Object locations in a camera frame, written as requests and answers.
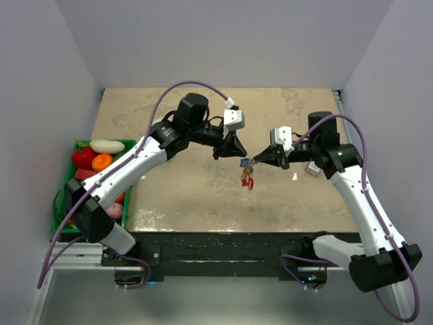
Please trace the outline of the key bunch with red carabiner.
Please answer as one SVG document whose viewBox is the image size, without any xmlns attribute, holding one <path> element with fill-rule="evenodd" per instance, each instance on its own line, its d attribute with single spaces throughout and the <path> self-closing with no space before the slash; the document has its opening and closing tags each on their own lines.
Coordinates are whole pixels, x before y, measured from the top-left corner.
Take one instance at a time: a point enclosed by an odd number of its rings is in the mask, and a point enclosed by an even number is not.
<svg viewBox="0 0 433 325">
<path fill-rule="evenodd" d="M 242 187 L 252 190 L 254 187 L 254 170 L 256 162 L 253 158 L 242 158 L 240 160 L 240 167 L 242 168 L 242 174 L 240 177 Z"/>
</svg>

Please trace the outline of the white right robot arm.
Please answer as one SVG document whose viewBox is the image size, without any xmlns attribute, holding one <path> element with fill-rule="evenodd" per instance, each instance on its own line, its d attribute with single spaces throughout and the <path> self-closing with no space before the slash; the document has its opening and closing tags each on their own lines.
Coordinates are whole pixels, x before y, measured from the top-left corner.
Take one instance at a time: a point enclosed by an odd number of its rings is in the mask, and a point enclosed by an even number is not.
<svg viewBox="0 0 433 325">
<path fill-rule="evenodd" d="M 310 113 L 309 129 L 297 141 L 290 138 L 289 127 L 275 128 L 269 147 L 253 159 L 282 169 L 313 162 L 323 171 L 349 210 L 361 243 L 327 232 L 310 234 L 304 238 L 302 260 L 310 266 L 329 261 L 347 270 L 355 286 L 368 293 L 406 280 L 422 253 L 392 225 L 368 180 L 366 155 L 352 144 L 341 144 L 336 119 L 328 111 Z"/>
</svg>

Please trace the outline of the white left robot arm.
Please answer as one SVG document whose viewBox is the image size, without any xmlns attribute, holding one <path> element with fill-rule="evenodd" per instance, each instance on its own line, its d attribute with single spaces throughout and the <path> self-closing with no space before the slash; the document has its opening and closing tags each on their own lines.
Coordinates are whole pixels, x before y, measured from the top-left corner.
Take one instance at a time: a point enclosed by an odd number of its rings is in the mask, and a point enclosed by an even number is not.
<svg viewBox="0 0 433 325">
<path fill-rule="evenodd" d="M 65 186 L 65 211 L 80 233 L 90 242 L 114 250 L 124 265 L 134 265 L 140 249 L 130 233 L 108 216 L 115 200 L 143 175 L 187 149 L 190 143 L 212 148 L 214 159 L 245 157 L 246 149 L 236 135 L 245 126 L 244 113 L 232 99 L 226 101 L 222 121 L 212 125 L 208 99 L 188 93 L 178 108 L 151 126 L 127 153 L 109 167 L 80 183 Z"/>
</svg>

